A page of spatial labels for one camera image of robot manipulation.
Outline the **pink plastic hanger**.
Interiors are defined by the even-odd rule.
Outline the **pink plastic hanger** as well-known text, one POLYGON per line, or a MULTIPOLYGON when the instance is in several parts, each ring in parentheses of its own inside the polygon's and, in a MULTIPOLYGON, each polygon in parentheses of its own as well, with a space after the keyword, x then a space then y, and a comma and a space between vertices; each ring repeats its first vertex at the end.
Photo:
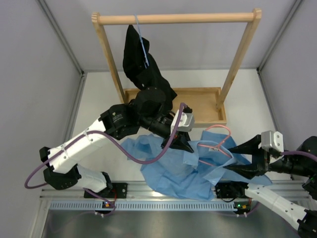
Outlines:
POLYGON ((231 136, 231 130, 226 127, 225 125, 222 125, 222 124, 215 124, 215 125, 211 125, 209 126, 208 128, 206 128, 204 131, 208 132, 210 129, 212 128, 224 128, 227 130, 228 134, 226 135, 226 137, 221 140, 218 144, 216 144, 215 146, 210 146, 210 145, 205 145, 205 144, 198 144, 198 146, 201 146, 201 147, 206 147, 206 148, 209 148, 209 149, 212 149, 213 151, 217 151, 219 153, 222 153, 223 155, 227 156, 230 158, 230 161, 233 162, 233 159, 234 157, 231 155, 231 154, 228 154, 226 153, 225 151, 222 150, 222 145, 224 142, 226 142, 226 140, 231 136))

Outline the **light blue shirt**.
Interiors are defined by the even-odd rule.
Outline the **light blue shirt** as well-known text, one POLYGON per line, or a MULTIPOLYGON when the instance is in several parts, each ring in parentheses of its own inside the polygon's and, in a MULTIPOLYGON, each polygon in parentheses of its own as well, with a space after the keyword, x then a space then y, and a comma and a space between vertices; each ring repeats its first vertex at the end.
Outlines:
POLYGON ((152 190, 167 196, 203 201, 214 198, 211 189, 220 181, 272 185, 272 181, 265 175, 247 179, 224 168, 235 163, 249 164, 244 156, 229 152, 229 148, 236 146, 232 137, 229 137, 221 148, 234 157, 233 162, 222 153, 198 146, 215 146, 225 137, 226 134, 203 131, 200 140, 189 143, 193 153, 169 148, 158 161, 141 166, 140 171, 145 182, 152 190))

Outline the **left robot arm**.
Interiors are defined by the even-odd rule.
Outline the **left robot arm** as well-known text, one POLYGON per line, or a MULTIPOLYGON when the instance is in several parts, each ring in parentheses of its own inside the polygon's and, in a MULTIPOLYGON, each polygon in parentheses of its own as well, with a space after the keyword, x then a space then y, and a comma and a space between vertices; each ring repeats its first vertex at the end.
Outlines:
POLYGON ((40 150, 41 161, 47 166, 43 171, 45 182, 56 190, 78 186, 102 198, 110 196, 109 175, 84 168, 79 162, 103 147, 107 139, 118 145, 119 140, 136 134, 140 128, 163 139, 163 152, 172 148, 192 153, 188 133, 195 123, 193 111, 184 103, 175 113, 171 109, 172 102, 155 87, 139 91, 129 103, 111 106, 74 138, 40 150))

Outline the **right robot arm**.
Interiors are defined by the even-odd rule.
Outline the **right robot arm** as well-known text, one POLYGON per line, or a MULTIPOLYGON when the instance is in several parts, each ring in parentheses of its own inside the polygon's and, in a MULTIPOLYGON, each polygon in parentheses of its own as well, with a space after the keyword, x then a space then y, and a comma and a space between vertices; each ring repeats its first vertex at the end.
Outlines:
POLYGON ((257 201, 284 219, 302 238, 317 236, 317 211, 302 205, 302 200, 317 198, 317 138, 311 136, 296 150, 284 149, 283 135, 266 131, 249 141, 229 149, 234 154, 251 155, 247 165, 226 166, 246 179, 257 179, 267 172, 306 177, 302 185, 298 181, 274 181, 273 185, 245 182, 242 179, 221 184, 225 191, 217 195, 249 198, 257 201))

